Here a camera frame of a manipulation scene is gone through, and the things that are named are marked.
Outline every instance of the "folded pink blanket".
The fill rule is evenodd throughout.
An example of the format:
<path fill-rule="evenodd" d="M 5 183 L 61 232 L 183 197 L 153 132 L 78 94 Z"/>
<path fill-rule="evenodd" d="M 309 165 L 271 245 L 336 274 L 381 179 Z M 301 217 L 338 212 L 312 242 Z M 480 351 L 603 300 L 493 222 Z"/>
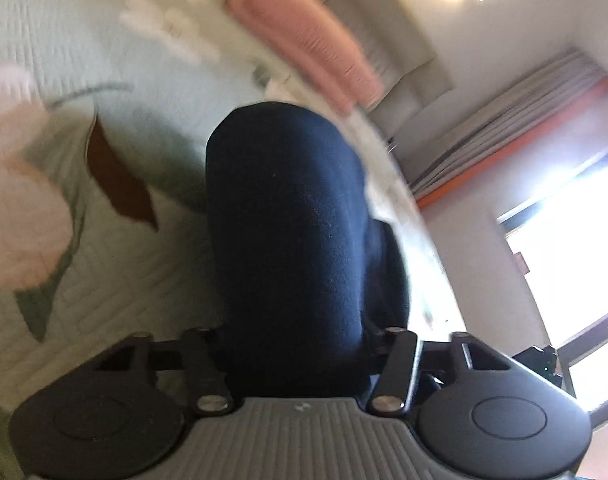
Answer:
<path fill-rule="evenodd" d="M 291 61 L 300 65 L 303 59 L 301 56 L 297 60 L 292 58 L 295 49 L 305 53 L 309 63 L 307 68 L 302 65 L 300 68 L 314 83 L 319 85 L 321 76 L 318 73 L 315 78 L 308 73 L 312 62 L 318 72 L 326 72 L 344 94 L 361 105 L 368 107 L 382 97 L 383 85 L 359 44 L 318 0 L 230 0 L 228 7 L 264 40 L 267 40 L 265 35 L 269 30 L 273 45 L 287 41 L 288 52 L 283 47 L 280 50 Z M 252 19 L 253 27 L 261 27 L 262 32 L 252 28 L 249 19 Z"/>
<path fill-rule="evenodd" d="M 271 46 L 278 54 L 299 68 L 338 112 L 349 114 L 355 107 L 354 98 L 343 91 L 341 86 L 324 68 L 296 43 L 277 30 L 268 27 L 247 11 L 245 0 L 228 0 L 228 9 L 239 22 L 258 38 Z"/>

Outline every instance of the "ribbed surface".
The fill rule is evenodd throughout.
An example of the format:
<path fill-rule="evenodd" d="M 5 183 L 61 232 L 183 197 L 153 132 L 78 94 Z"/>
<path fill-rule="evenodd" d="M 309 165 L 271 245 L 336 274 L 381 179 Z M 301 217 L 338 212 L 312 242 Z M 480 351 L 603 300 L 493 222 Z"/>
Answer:
<path fill-rule="evenodd" d="M 352 399 L 250 399 L 234 415 L 200 421 L 139 478 L 419 480 L 413 446 L 401 421 L 367 415 Z"/>

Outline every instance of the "curtain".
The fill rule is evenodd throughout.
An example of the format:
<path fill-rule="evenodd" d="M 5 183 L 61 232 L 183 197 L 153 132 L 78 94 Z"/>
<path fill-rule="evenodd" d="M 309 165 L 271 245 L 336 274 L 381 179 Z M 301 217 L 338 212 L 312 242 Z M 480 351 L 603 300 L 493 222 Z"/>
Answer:
<path fill-rule="evenodd" d="M 490 102 L 464 123 L 424 144 L 405 161 L 416 199 L 423 198 L 572 104 L 608 74 L 571 50 Z"/>

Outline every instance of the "metal screw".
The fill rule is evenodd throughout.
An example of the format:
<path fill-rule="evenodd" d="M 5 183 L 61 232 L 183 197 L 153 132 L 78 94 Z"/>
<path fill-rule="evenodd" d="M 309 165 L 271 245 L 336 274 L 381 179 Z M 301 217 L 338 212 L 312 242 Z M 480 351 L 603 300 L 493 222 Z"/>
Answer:
<path fill-rule="evenodd" d="M 228 408 L 228 399 L 221 395 L 204 395 L 197 399 L 197 407 L 203 412 L 223 412 Z"/>
<path fill-rule="evenodd" d="M 373 399 L 373 408 L 381 413 L 398 412 L 404 407 L 404 401 L 399 397 L 383 395 Z"/>

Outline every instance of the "navy fabric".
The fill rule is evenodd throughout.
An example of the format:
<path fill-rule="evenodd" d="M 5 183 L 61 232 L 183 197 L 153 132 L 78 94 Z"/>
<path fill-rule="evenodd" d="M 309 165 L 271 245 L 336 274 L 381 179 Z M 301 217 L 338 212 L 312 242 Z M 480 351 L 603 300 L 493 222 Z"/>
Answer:
<path fill-rule="evenodd" d="M 359 394 L 369 384 L 364 320 L 405 326 L 409 314 L 399 248 L 370 218 L 359 157 L 323 117 L 262 103 L 217 127 L 206 178 L 231 387 Z"/>

